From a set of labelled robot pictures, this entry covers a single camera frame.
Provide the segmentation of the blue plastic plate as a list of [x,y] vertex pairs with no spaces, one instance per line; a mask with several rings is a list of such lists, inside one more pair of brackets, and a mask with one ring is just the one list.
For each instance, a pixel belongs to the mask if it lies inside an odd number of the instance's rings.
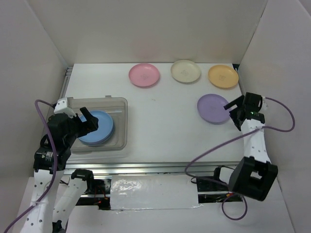
[[90,113],[98,119],[98,129],[79,137],[79,140],[86,145],[95,146],[110,138],[114,130],[114,121],[105,111],[93,110]]

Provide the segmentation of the purple plate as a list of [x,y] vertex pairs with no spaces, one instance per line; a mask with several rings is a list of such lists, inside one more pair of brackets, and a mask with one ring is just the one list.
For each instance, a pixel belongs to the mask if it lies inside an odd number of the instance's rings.
[[112,140],[114,131],[114,127],[111,131],[108,131],[106,128],[99,128],[97,131],[81,137],[80,141],[88,146],[101,146]]
[[229,111],[224,109],[228,101],[217,94],[203,95],[197,102],[199,116],[212,124],[223,124],[229,119]]

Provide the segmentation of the pink plastic plate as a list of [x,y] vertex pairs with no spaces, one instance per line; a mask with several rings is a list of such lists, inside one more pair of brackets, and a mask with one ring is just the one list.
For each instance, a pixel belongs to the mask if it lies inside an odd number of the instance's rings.
[[159,70],[152,64],[141,63],[133,66],[128,73],[130,82],[138,87],[150,87],[160,79]]

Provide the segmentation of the purple plate front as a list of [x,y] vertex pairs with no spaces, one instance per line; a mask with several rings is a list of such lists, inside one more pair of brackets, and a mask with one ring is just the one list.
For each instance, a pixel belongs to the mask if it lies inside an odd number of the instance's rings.
[[80,141],[88,146],[101,146],[112,140],[114,131],[114,127],[111,131],[108,131],[106,128],[99,128],[97,131],[81,137]]

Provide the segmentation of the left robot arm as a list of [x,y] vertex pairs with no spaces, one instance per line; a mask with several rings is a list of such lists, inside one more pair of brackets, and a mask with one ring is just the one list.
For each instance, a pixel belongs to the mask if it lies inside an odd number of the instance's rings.
[[77,169],[72,173],[65,193],[56,201],[73,143],[98,129],[98,119],[85,107],[80,111],[85,121],[81,121],[78,115],[69,117],[65,113],[54,114],[43,121],[47,133],[35,153],[35,183],[31,205],[25,213],[23,233],[65,232],[69,216],[80,196],[92,193],[96,188],[93,172]]

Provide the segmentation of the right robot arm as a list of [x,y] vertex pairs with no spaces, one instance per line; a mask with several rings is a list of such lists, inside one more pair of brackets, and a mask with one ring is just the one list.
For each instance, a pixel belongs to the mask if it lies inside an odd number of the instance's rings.
[[236,168],[216,169],[212,186],[217,190],[228,190],[246,197],[263,201],[268,195],[278,173],[271,164],[264,140],[265,117],[260,113],[263,97],[246,93],[224,106],[243,135],[244,155]]

